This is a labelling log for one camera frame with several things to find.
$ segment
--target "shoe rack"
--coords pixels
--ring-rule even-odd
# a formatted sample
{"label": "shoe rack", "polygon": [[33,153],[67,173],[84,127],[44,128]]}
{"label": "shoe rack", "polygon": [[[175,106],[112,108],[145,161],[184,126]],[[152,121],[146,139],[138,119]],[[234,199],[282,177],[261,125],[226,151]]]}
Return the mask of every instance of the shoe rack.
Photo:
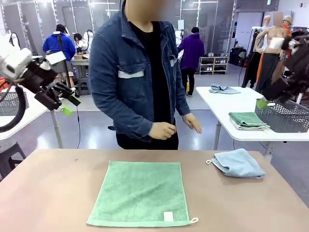
{"label": "shoe rack", "polygon": [[199,74],[226,74],[228,57],[200,57]]}

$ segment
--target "denim jacket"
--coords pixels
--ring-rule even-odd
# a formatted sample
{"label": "denim jacket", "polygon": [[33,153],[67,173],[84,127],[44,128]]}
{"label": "denim jacket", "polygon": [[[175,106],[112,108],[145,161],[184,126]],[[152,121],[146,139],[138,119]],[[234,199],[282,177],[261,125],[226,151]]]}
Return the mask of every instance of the denim jacket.
{"label": "denim jacket", "polygon": [[[160,22],[162,65],[169,88],[170,115],[190,113],[177,60],[175,32]],[[91,93],[98,109],[113,119],[117,133],[149,141],[154,121],[150,60],[132,31],[124,7],[100,27],[92,41]]]}

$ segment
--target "folded towel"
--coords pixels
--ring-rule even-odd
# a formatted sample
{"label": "folded towel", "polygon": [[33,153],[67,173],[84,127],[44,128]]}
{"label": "folded towel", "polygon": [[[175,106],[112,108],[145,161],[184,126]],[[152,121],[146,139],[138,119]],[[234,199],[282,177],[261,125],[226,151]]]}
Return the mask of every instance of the folded towel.
{"label": "folded towel", "polygon": [[223,93],[223,94],[236,94],[240,93],[239,91],[228,87],[228,86],[220,86],[218,84],[212,84],[209,90],[210,93]]}
{"label": "folded towel", "polygon": [[217,153],[214,156],[214,159],[210,159],[206,163],[213,163],[224,175],[255,179],[261,179],[266,175],[256,160],[243,148]]}
{"label": "folded towel", "polygon": [[171,227],[197,220],[189,220],[180,163],[110,161],[87,224]]}
{"label": "folded towel", "polygon": [[237,124],[232,118],[230,118],[230,122],[233,124],[234,127],[236,127],[237,130],[239,131],[263,131],[265,128],[268,128],[269,126],[242,126]]}
{"label": "folded towel", "polygon": [[254,112],[246,113],[229,113],[232,120],[234,120],[238,125],[250,127],[250,126],[267,126]]}

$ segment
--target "tan tabletop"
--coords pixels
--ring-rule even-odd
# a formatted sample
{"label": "tan tabletop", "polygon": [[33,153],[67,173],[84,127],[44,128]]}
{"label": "tan tabletop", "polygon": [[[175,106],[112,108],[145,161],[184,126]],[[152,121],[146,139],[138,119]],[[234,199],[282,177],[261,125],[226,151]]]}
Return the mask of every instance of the tan tabletop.
{"label": "tan tabletop", "polygon": [[[263,180],[224,176],[214,151],[36,150],[0,183],[0,232],[308,232],[309,209],[258,152]],[[190,218],[175,228],[86,225],[108,161],[180,162]]]}

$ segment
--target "gray plastic basket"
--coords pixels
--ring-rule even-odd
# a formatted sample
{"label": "gray plastic basket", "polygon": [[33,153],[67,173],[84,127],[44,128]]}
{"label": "gray plastic basket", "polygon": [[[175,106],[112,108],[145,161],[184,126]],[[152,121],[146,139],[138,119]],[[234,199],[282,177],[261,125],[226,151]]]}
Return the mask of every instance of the gray plastic basket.
{"label": "gray plastic basket", "polygon": [[[26,99],[26,109],[29,108],[27,95],[24,92],[25,99]],[[4,96],[4,93],[0,93],[0,99],[2,99]],[[15,116],[17,114],[19,107],[19,101],[17,93],[15,92],[9,92],[8,95],[6,95],[5,99],[0,102],[0,116]]]}
{"label": "gray plastic basket", "polygon": [[309,129],[309,109],[291,100],[260,109],[256,106],[256,115],[277,133],[304,133]]}

